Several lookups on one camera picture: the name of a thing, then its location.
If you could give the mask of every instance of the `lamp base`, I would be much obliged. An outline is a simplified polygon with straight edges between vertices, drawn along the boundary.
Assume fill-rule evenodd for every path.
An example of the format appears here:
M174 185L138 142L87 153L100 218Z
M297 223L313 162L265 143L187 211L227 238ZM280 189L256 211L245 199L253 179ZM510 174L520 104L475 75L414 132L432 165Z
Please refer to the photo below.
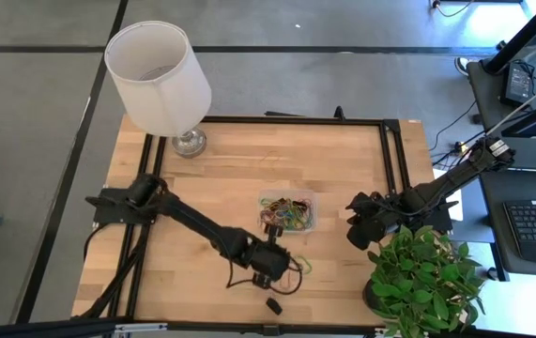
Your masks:
M191 159L199 156L205 150L207 137L200 129L193 128L180 137L172 138L172 146L174 146L176 154L185 159Z

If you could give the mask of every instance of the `potted plant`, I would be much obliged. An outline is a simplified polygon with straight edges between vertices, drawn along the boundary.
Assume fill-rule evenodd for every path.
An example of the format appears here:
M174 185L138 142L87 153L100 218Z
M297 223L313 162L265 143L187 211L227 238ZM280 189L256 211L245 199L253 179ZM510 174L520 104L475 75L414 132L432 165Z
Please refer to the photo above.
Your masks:
M422 337L424 331L461 330L474 323L484 279L475 274L480 264L468 258L464 243L454 250L447 236L437 237L432 226L415 234L402 226L380 255L368 252L376 268L363 291L366 304L385 321L387 336Z

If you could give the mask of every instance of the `plant pot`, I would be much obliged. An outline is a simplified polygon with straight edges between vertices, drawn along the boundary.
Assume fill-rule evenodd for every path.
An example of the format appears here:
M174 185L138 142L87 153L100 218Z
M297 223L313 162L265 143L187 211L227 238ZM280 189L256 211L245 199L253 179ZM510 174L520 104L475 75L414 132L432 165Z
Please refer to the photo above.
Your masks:
M365 287L363 287L363 302L370 309L378 310L378 308L380 307L380 301L378 300L378 296L372 290L372 285L374 285L374 282L372 282L372 280L369 280L368 283L366 283Z

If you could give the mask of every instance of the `wooden table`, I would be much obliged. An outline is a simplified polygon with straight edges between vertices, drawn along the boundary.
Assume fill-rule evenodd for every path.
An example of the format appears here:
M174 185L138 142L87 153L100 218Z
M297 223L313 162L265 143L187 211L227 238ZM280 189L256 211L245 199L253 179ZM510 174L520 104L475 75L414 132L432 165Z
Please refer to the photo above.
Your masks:
M420 121L400 121L412 185L433 179ZM211 323L281 323L377 326L382 319L361 300L373 264L345 235L345 206L358 192L387 192L378 128L286 124L202 123L207 149L192 160L165 150L161 176L180 199L222 225L239 226L265 238L257 222L262 189L309 189L318 196L318 223L306 235L284 235L279 244L313 266L299 292L274 296L251 284L230 289L228 263L207 240L182 224L160 217L152 226L135 318ZM133 181L145 134L125 117L107 176L110 187ZM401 182L389 135L396 182ZM90 243L73 314L87 310L115 274L124 234L110 225ZM235 266L234 280L253 272ZM284 275L275 287L286 287ZM124 284L119 314L125 312L130 282ZM266 306L274 297L283 307Z

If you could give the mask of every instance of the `white lampshade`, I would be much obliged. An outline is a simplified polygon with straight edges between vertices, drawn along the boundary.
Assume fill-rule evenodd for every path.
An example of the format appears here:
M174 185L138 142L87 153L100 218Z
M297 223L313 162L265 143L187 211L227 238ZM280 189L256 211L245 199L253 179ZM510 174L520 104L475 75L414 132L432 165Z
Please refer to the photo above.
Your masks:
M186 34L173 24L122 29L107 45L105 64L126 112L143 131L181 136L209 110L209 83Z

